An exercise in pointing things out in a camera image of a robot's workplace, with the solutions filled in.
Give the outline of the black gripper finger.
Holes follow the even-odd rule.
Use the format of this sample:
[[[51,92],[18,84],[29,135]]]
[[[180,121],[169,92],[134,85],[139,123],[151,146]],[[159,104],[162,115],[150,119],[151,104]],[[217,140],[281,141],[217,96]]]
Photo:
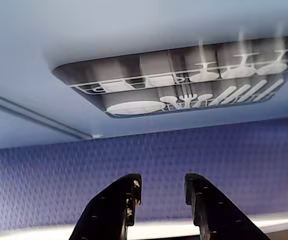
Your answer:
[[[202,240],[265,240],[262,232],[224,193],[197,173],[185,175],[185,201]]]
[[[75,225],[70,240],[125,240],[141,204],[142,178],[127,174],[93,197]]]

